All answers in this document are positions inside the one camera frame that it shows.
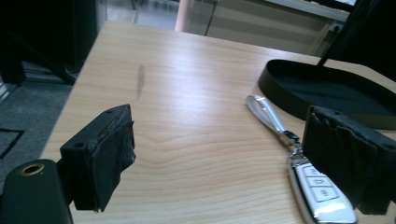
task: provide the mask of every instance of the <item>black oval tray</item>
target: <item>black oval tray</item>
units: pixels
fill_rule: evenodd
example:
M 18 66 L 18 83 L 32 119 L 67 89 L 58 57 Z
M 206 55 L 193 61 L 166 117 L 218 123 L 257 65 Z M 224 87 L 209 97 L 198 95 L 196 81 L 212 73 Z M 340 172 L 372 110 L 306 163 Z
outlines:
M 299 119 L 308 107 L 338 110 L 374 129 L 396 130 L 396 94 L 356 74 L 307 63 L 269 61 L 259 79 L 262 93 Z

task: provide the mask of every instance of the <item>car key fob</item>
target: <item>car key fob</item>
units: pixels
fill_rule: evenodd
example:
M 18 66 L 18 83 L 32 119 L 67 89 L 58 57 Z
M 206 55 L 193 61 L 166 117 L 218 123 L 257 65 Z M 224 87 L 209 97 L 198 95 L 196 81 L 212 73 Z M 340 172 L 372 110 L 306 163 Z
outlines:
M 308 160 L 289 165 L 290 183 L 307 223 L 357 223 L 358 218 L 343 192 Z
M 299 137 L 288 131 L 270 102 L 249 95 L 247 107 L 279 140 L 292 148 L 288 159 L 290 183 L 307 223 L 357 223 L 358 217 L 343 192 L 319 172 L 303 154 Z

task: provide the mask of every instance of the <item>metal keychain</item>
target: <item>metal keychain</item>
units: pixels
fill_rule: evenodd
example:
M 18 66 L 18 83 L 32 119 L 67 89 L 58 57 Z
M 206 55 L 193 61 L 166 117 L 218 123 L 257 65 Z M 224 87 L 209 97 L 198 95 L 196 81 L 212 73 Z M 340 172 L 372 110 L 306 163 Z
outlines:
M 286 128 L 270 102 L 259 95 L 249 95 L 246 102 L 256 118 L 291 148 L 288 158 L 290 183 L 304 220 L 307 223 L 357 223 L 358 218 L 347 197 L 304 156 L 299 137 Z

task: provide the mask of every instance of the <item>wooden desk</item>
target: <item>wooden desk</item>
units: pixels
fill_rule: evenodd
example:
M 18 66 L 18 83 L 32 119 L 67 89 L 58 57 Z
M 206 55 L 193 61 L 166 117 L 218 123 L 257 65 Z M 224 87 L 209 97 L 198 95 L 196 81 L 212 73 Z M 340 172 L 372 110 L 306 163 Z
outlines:
M 272 59 L 318 58 L 199 35 L 109 21 L 97 38 L 43 158 L 102 111 L 131 104 L 136 163 L 104 213 L 75 211 L 76 223 L 302 223 L 286 171 L 288 152 L 248 111 Z M 329 66 L 373 76 L 364 66 Z M 276 108 L 303 136 L 304 121 Z M 387 132 L 396 139 L 396 132 Z M 360 223 L 393 223 L 360 215 Z

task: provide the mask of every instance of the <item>metal grommet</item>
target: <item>metal grommet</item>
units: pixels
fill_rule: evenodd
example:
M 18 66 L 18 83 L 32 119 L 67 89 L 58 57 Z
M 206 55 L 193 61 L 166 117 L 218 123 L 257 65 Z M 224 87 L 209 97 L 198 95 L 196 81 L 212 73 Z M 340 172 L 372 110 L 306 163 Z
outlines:
M 44 170 L 44 167 L 45 167 L 45 165 L 43 163 L 30 164 L 20 170 L 20 175 L 21 176 L 36 175 L 36 174 L 40 173 L 42 170 Z

